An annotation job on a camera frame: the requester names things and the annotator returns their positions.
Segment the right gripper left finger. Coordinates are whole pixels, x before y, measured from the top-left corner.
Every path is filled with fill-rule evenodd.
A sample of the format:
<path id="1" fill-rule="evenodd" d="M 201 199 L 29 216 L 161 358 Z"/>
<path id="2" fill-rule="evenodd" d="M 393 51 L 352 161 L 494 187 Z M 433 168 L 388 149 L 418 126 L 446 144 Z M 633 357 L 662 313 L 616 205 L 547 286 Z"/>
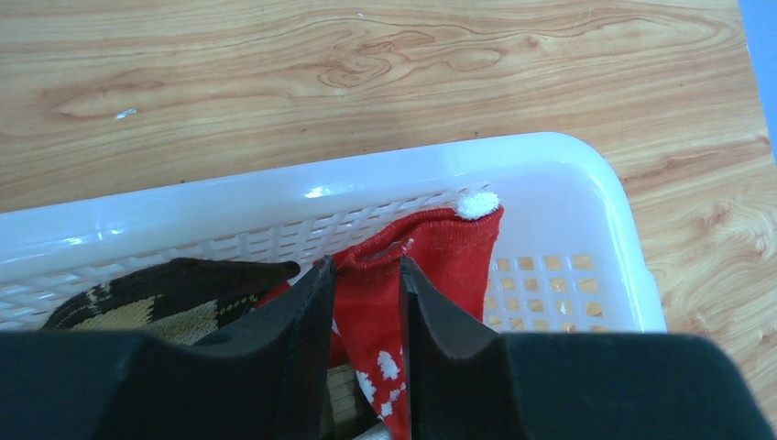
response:
<path id="1" fill-rule="evenodd" d="M 335 267 L 176 258 L 1 334 L 4 439 L 316 439 Z"/>

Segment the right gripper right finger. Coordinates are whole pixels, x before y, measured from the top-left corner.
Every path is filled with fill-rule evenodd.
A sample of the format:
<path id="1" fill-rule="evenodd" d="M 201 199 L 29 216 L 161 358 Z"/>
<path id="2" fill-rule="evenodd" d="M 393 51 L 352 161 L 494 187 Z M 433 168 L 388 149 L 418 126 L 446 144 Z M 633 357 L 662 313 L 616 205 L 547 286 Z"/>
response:
<path id="1" fill-rule="evenodd" d="M 499 333 L 400 263 L 414 439 L 772 439 L 730 358 L 663 333 Z"/>

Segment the red christmas sock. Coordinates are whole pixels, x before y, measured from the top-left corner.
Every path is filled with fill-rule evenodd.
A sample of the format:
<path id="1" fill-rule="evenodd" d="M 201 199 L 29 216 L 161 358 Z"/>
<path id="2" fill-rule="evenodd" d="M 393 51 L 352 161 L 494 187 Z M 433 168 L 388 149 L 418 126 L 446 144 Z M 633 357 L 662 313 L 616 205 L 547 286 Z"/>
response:
<path id="1" fill-rule="evenodd" d="M 413 259 L 440 293 L 480 320 L 503 214 L 495 193 L 467 192 L 452 208 L 405 216 L 335 254 L 329 371 L 354 385 L 385 425 L 384 437 L 410 436 L 400 330 L 401 259 Z"/>

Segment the pile of colourful socks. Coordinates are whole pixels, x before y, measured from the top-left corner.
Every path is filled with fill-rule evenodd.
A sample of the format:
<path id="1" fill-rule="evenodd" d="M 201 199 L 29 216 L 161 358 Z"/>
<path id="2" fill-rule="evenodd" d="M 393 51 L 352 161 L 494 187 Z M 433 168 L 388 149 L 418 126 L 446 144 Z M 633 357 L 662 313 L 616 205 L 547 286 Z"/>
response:
<path id="1" fill-rule="evenodd" d="M 138 339 L 95 439 L 347 439 L 374 419 L 329 371 L 335 280 L 331 257 L 176 258 L 75 294 L 43 329 Z"/>

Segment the white centre laundry basket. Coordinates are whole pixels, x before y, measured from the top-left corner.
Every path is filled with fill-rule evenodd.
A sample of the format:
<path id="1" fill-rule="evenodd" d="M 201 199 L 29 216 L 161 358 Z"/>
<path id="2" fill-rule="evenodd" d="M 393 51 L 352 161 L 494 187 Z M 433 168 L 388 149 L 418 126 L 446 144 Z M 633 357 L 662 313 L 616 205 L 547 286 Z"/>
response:
<path id="1" fill-rule="evenodd" d="M 294 260 L 462 194 L 505 213 L 484 321 L 499 331 L 666 328 L 628 198 L 585 142 L 543 132 L 179 183 L 1 217 L 1 326 L 40 327 L 88 288 L 175 258 Z"/>

